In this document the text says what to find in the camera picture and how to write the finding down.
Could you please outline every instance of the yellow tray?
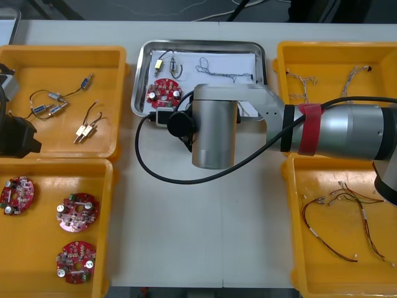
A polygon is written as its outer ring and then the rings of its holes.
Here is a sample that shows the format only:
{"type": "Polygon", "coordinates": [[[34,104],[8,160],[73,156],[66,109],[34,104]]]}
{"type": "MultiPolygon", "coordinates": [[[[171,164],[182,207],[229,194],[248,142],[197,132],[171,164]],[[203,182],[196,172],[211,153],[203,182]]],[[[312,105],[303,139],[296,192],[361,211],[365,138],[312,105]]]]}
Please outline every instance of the yellow tray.
{"type": "Polygon", "coordinates": [[[105,278],[107,229],[113,193],[113,167],[100,159],[0,160],[0,185],[27,176],[35,185],[33,204],[22,215],[0,214],[0,297],[100,298],[105,278]],[[71,193],[86,192],[100,202],[99,218],[85,231],[68,233],[56,219],[56,207],[71,193]],[[55,258],[76,240],[97,250],[95,274],[85,284],[68,284],[56,274],[55,258]]]}
{"type": "MultiPolygon", "coordinates": [[[[334,256],[309,231],[301,210],[312,199],[339,189],[338,181],[376,199],[375,172],[371,162],[335,160],[291,154],[282,166],[287,180],[293,245],[292,284],[304,298],[394,296],[397,268],[371,251],[365,237],[358,205],[337,201],[332,206],[312,204],[307,219],[316,233],[347,257],[357,254],[358,263],[334,256]]],[[[397,262],[397,207],[387,203],[365,204],[371,236],[386,259],[397,262]]]]}
{"type": "MultiPolygon", "coordinates": [[[[0,63],[16,71],[20,90],[7,105],[15,116],[30,114],[29,96],[47,89],[67,94],[80,87],[84,78],[94,74],[91,85],[67,100],[70,105],[48,120],[30,116],[37,129],[35,138],[42,143],[40,153],[31,153],[30,158],[109,158],[118,154],[117,142],[120,128],[120,113],[123,99],[125,73],[125,50],[122,47],[53,47],[18,46],[0,47],[0,63]],[[99,100],[89,114],[92,122],[103,113],[97,132],[83,144],[73,140],[83,122],[88,107],[99,100]]],[[[57,104],[47,93],[33,97],[33,106],[57,104]]]]}
{"type": "Polygon", "coordinates": [[[308,99],[323,103],[341,97],[355,65],[370,65],[372,71],[354,76],[347,90],[349,96],[397,97],[395,42],[281,42],[273,68],[279,77],[282,100],[286,104],[301,104],[302,99],[292,99],[289,94],[303,94],[303,85],[287,76],[287,70],[302,77],[317,77],[316,85],[308,83],[308,99]]]}

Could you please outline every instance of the red velcro strap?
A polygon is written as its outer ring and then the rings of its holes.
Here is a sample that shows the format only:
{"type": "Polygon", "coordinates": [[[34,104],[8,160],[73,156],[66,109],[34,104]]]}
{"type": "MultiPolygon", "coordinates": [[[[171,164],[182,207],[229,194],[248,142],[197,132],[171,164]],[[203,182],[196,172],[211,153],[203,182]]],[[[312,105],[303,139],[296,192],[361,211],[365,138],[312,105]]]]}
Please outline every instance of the red velcro strap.
{"type": "Polygon", "coordinates": [[[303,123],[302,139],[298,153],[301,155],[313,156],[316,154],[321,125],[321,105],[320,104],[300,104],[299,111],[306,114],[303,123]]]}

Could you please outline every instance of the gray table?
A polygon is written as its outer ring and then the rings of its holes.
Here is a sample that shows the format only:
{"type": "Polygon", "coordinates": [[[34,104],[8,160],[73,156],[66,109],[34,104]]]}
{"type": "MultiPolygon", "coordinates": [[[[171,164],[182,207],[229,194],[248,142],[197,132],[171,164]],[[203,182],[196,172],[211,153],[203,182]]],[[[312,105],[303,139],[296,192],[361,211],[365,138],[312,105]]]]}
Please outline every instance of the gray table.
{"type": "MultiPolygon", "coordinates": [[[[135,74],[140,47],[152,39],[247,40],[267,55],[269,85],[283,40],[395,41],[396,25],[22,21],[17,43],[121,45],[135,74]]],[[[155,180],[136,161],[127,79],[109,232],[108,276],[113,286],[291,287],[292,249],[281,153],[266,152],[231,175],[196,186],[155,180]]],[[[238,126],[236,162],[265,144],[265,123],[238,126]]],[[[191,165],[183,144],[145,124],[141,151],[147,165],[170,178],[213,174],[191,165]]]]}

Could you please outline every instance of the electronic component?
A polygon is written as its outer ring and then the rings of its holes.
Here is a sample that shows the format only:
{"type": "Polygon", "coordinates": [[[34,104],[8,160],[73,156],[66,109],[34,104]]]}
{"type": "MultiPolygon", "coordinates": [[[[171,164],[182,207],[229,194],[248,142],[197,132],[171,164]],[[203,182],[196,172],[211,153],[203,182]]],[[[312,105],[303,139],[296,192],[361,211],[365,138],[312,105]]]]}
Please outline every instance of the electronic component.
{"type": "Polygon", "coordinates": [[[96,128],[97,128],[96,123],[102,119],[102,113],[99,112],[98,113],[99,117],[96,120],[92,121],[90,124],[88,124],[87,118],[88,118],[89,112],[94,107],[94,105],[97,104],[97,102],[98,101],[94,101],[94,103],[88,108],[87,114],[83,120],[83,124],[80,125],[79,129],[77,129],[77,131],[76,131],[77,137],[74,139],[73,143],[76,143],[76,142],[81,143],[85,138],[89,138],[96,130],[96,128]]]}
{"type": "Polygon", "coordinates": [[[0,208],[6,215],[19,215],[33,202],[35,188],[33,182],[25,176],[10,179],[0,195],[0,208]]]}
{"type": "Polygon", "coordinates": [[[62,110],[64,107],[66,107],[69,103],[66,102],[63,105],[57,105],[55,107],[53,107],[52,109],[50,109],[50,112],[48,113],[48,116],[54,116],[54,114],[56,114],[57,112],[59,112],[60,110],[62,110]]]}
{"type": "Polygon", "coordinates": [[[83,89],[83,90],[88,89],[89,83],[91,82],[91,78],[92,78],[93,75],[94,75],[94,74],[91,73],[87,78],[85,78],[85,79],[83,80],[83,82],[82,82],[81,85],[80,85],[81,89],[83,89]]]}
{"type": "Polygon", "coordinates": [[[153,85],[149,85],[146,100],[155,109],[157,107],[176,107],[180,98],[176,99],[174,97],[174,91],[178,91],[179,97],[182,95],[182,89],[177,82],[172,79],[158,79],[153,85]]]}
{"type": "Polygon", "coordinates": [[[83,241],[71,242],[56,256],[56,274],[69,284],[82,284],[94,275],[96,249],[83,241]]]}
{"type": "Polygon", "coordinates": [[[154,76],[157,76],[159,72],[161,71],[161,67],[163,66],[163,61],[162,59],[158,59],[156,61],[156,64],[154,65],[154,76]]]}
{"type": "Polygon", "coordinates": [[[76,132],[77,137],[74,139],[73,143],[76,143],[80,139],[80,137],[83,134],[86,127],[87,127],[86,125],[80,125],[79,129],[77,129],[77,132],[76,132]]]}
{"type": "Polygon", "coordinates": [[[42,104],[41,106],[38,106],[38,107],[30,106],[30,108],[32,110],[32,113],[37,115],[37,114],[40,114],[41,112],[47,110],[49,107],[52,107],[52,106],[53,106],[53,104],[48,104],[48,105],[42,104]]]}
{"type": "Polygon", "coordinates": [[[60,226],[65,231],[77,233],[94,223],[99,214],[99,202],[85,193],[71,194],[56,208],[60,226]]]}

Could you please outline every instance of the circular circuit board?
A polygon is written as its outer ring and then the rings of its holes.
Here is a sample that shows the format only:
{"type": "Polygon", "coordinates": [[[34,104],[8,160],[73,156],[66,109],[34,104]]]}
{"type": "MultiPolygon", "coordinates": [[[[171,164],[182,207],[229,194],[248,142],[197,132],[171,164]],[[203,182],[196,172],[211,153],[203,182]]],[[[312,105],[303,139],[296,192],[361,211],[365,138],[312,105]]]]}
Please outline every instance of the circular circuit board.
{"type": "Polygon", "coordinates": [[[56,211],[56,219],[61,222],[61,228],[77,233],[87,229],[98,218],[99,202],[90,194],[71,194],[56,211]]]}
{"type": "Polygon", "coordinates": [[[5,215],[20,215],[30,207],[34,194],[33,182],[28,177],[10,179],[0,195],[0,207],[5,215]]]}
{"type": "Polygon", "coordinates": [[[172,79],[158,79],[149,85],[146,100],[153,108],[176,107],[181,99],[182,89],[172,79]]]}
{"type": "Polygon", "coordinates": [[[83,241],[71,242],[56,256],[56,273],[70,284],[83,284],[94,275],[96,249],[83,241]]]}

